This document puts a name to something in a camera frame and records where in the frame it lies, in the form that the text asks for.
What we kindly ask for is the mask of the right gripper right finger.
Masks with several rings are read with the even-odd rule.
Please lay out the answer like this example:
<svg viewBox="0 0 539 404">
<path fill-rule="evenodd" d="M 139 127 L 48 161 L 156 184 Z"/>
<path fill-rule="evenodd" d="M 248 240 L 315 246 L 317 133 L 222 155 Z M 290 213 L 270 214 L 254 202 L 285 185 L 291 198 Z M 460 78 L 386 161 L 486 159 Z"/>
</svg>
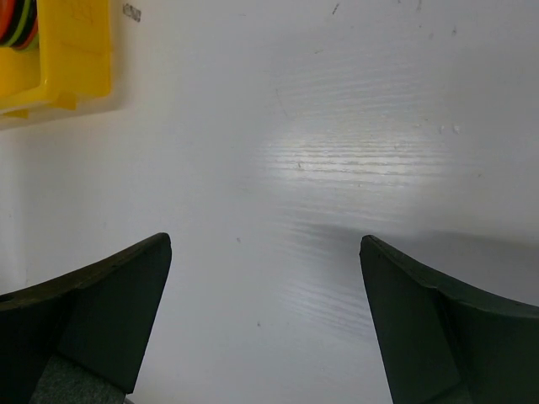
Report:
<svg viewBox="0 0 539 404">
<path fill-rule="evenodd" d="M 536 403 L 538 309 L 426 266 L 378 237 L 360 266 L 392 401 Z"/>
</svg>

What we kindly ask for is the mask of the green plate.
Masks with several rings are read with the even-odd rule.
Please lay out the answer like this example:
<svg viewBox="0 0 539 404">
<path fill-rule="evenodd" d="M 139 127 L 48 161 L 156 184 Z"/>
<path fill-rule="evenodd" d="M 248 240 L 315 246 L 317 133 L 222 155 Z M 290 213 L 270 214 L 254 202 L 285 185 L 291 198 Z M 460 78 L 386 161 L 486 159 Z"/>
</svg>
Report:
<svg viewBox="0 0 539 404">
<path fill-rule="evenodd" d="M 1 45 L 21 46 L 29 38 L 36 15 L 36 1 L 16 1 L 7 30 L 1 38 Z"/>
</svg>

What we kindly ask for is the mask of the orange plate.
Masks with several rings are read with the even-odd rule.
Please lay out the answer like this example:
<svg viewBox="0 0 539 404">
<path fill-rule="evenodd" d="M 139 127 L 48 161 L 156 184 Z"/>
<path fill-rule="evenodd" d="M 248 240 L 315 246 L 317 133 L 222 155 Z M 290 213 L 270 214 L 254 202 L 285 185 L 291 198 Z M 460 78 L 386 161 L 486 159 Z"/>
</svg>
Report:
<svg viewBox="0 0 539 404">
<path fill-rule="evenodd" d="M 30 29 L 24 31 L 24 37 L 20 38 L 12 48 L 16 51 L 22 51 L 29 47 L 30 43 L 34 40 L 38 32 L 38 17 L 34 16 Z"/>
<path fill-rule="evenodd" d="M 1 42 L 5 43 L 19 24 L 24 1 L 1 1 Z"/>
</svg>

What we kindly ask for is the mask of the yellow plastic bin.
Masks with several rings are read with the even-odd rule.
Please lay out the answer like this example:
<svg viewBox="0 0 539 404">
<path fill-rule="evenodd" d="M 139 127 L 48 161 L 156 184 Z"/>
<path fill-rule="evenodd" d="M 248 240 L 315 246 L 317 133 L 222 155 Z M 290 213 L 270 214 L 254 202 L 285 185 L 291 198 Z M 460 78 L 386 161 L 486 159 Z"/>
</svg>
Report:
<svg viewBox="0 0 539 404">
<path fill-rule="evenodd" d="M 29 47 L 1 45 L 1 116 L 74 110 L 112 88 L 110 3 L 36 1 L 38 32 Z"/>
</svg>

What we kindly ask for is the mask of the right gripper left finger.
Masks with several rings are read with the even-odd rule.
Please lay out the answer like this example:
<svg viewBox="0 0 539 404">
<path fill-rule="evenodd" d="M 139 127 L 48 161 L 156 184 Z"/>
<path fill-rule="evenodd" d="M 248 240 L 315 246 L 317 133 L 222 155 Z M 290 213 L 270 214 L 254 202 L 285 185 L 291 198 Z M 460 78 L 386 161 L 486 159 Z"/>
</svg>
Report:
<svg viewBox="0 0 539 404">
<path fill-rule="evenodd" d="M 172 262 L 158 233 L 97 263 L 1 296 L 3 403 L 125 403 Z"/>
</svg>

